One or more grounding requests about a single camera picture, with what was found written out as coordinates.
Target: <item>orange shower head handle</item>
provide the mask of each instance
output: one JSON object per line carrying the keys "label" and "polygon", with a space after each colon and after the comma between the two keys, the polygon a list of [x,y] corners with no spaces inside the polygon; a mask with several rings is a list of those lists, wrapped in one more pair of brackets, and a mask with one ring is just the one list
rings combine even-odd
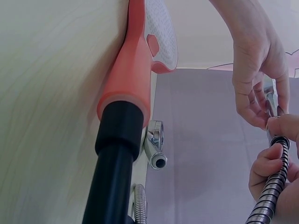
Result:
{"label": "orange shower head handle", "polygon": [[142,111],[143,127],[150,120],[150,75],[153,59],[144,38],[144,28],[144,1],[131,0],[126,39],[99,101],[97,108],[99,119],[108,104],[114,101],[127,101]]}
{"label": "orange shower head handle", "polygon": [[125,223],[133,161],[150,120],[150,76],[175,69],[174,29],[163,0],[130,0],[125,42],[97,107],[98,162],[82,224]]}

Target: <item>finger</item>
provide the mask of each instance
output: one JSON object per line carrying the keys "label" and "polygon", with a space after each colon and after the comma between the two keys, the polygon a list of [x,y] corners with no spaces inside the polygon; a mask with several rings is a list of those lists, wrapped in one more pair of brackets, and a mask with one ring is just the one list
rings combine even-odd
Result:
{"label": "finger", "polygon": [[285,113],[289,112],[290,84],[289,73],[285,72],[276,78],[276,90],[278,95],[278,105]]}
{"label": "finger", "polygon": [[278,105],[288,113],[290,100],[289,72],[285,51],[280,41],[271,44],[263,72],[276,80]]}
{"label": "finger", "polygon": [[254,101],[250,101],[249,95],[252,91],[254,77],[256,77],[259,71],[259,66],[257,66],[259,63],[250,60],[251,57],[234,46],[233,85],[235,89],[236,108],[238,114],[248,123],[265,129],[266,122],[252,110],[254,105],[250,106],[250,102]]}
{"label": "finger", "polygon": [[251,108],[254,108],[254,105],[250,107],[250,100],[247,95],[241,93],[235,93],[235,102],[237,107],[237,112],[240,114],[249,124],[254,127],[259,127],[261,129],[266,128],[266,121],[259,117]]}
{"label": "finger", "polygon": [[261,151],[258,155],[256,159],[259,158],[266,158],[268,160],[274,160],[274,159],[279,159],[282,156],[282,152],[283,152],[283,147],[281,144],[276,143],[273,146],[271,146],[268,149],[264,149],[263,151]]}
{"label": "finger", "polygon": [[283,165],[280,159],[281,154],[281,145],[275,144],[262,151],[253,163],[249,175],[249,189],[254,199],[259,198],[268,177],[281,169]]}
{"label": "finger", "polygon": [[268,128],[271,134],[283,135],[295,141],[299,146],[299,116],[284,114],[279,118],[269,118]]}
{"label": "finger", "polygon": [[263,82],[259,82],[255,86],[253,86],[253,90],[257,99],[258,104],[260,105],[261,109],[266,112],[266,97],[263,92]]}

